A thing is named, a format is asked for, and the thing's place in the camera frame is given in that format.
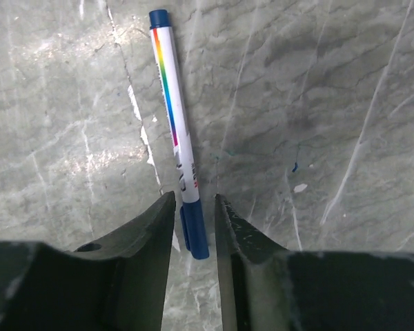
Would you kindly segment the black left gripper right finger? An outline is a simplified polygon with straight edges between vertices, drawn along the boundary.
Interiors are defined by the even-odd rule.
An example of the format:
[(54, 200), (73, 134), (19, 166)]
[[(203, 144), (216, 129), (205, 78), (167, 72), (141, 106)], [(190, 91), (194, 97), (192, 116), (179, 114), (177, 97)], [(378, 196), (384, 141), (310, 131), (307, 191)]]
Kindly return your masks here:
[(414, 254), (288, 250), (215, 197), (225, 330), (414, 330)]

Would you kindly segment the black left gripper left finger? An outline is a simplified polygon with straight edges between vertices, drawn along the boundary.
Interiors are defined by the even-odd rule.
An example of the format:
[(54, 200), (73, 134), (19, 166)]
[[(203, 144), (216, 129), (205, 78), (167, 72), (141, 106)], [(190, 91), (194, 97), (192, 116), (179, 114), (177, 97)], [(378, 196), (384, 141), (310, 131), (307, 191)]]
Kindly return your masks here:
[(175, 194), (75, 251), (0, 241), (0, 330), (159, 330)]

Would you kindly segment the white rainbow whiteboard marker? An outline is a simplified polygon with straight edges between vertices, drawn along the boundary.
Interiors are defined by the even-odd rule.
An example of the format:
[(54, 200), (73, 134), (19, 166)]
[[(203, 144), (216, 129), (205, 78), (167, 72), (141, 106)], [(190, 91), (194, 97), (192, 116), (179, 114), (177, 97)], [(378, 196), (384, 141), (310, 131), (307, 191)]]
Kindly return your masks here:
[(165, 9), (149, 12), (149, 19), (152, 48), (159, 70), (173, 154), (179, 175), (178, 182), (182, 198), (180, 218), (184, 240), (186, 248), (193, 258), (198, 260), (207, 259), (210, 253), (199, 195), (193, 147), (186, 123), (173, 27), (170, 15)]

